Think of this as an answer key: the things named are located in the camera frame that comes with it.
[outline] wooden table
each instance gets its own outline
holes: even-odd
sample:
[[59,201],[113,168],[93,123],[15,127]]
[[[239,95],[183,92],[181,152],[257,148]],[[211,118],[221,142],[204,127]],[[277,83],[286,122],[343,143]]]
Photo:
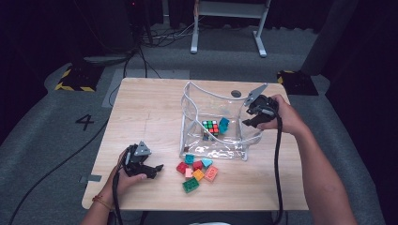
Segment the wooden table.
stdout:
[[[188,80],[137,79],[122,81],[108,126],[105,130],[92,174],[101,175],[100,182],[88,182],[83,207],[104,186],[120,153],[130,144],[144,141],[152,155],[145,165],[164,164],[155,179],[147,179],[132,187],[119,199],[125,210],[278,210],[274,176],[276,130],[266,130],[260,143],[249,149],[247,161],[213,158],[219,169],[213,183],[200,181],[200,187],[185,193],[185,177],[176,170],[181,135],[181,98]],[[239,90],[243,97],[260,86],[260,82],[193,81],[200,87],[231,97]],[[281,94],[284,88],[270,83],[266,96]],[[304,198],[301,164],[297,143],[290,134],[283,134],[280,150],[280,177],[285,210],[308,210]]]

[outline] white metal stand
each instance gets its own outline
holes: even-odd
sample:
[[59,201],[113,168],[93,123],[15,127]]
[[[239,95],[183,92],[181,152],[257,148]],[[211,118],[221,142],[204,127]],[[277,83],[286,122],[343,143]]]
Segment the white metal stand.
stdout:
[[228,3],[228,2],[207,2],[201,1],[197,8],[197,14],[194,15],[194,27],[191,43],[191,53],[198,52],[198,17],[203,16],[222,16],[222,17],[239,17],[239,18],[255,18],[260,19],[258,31],[253,31],[255,43],[261,57],[266,57],[267,52],[261,40],[264,23],[268,14],[269,4],[271,0],[267,0],[265,4],[245,4],[245,3]]

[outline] transparent plastic bag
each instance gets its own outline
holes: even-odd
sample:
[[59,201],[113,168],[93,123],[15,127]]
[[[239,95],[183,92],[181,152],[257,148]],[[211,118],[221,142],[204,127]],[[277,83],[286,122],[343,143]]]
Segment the transparent plastic bag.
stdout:
[[[245,97],[222,97],[188,82],[181,99],[180,155],[247,160],[249,146],[261,140],[262,130],[242,124],[252,118],[246,113],[245,100]],[[214,121],[220,126],[225,119],[229,121],[225,132],[211,133],[203,124]]]

